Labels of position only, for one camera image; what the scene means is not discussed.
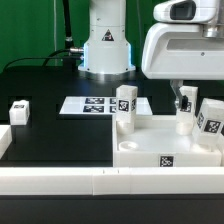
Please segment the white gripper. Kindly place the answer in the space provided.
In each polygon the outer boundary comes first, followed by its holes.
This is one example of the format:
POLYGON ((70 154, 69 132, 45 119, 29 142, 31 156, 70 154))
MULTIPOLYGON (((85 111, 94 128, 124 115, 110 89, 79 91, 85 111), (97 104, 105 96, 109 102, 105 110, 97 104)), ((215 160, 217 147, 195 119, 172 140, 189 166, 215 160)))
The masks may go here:
POLYGON ((148 79, 168 79, 177 109, 186 109, 182 80, 224 80, 224 39, 204 38, 200 25, 153 25, 146 36, 141 69, 148 79))

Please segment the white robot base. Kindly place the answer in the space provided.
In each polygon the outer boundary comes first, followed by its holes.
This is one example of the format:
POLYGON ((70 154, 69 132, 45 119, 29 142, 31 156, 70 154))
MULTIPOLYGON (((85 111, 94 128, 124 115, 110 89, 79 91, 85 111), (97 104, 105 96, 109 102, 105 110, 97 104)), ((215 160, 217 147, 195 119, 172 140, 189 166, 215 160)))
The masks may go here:
POLYGON ((100 81, 131 77, 131 45, 125 37, 126 0, 90 0, 89 38, 83 48, 82 75, 100 81))

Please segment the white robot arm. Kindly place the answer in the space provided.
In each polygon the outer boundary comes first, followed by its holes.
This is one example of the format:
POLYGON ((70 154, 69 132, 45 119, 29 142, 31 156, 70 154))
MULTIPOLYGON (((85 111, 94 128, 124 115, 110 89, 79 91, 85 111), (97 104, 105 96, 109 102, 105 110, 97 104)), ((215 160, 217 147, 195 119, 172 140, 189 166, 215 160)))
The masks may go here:
POLYGON ((153 16, 141 69, 149 79, 169 80, 176 106, 184 109, 185 80, 224 80, 224 0, 168 0, 153 16))

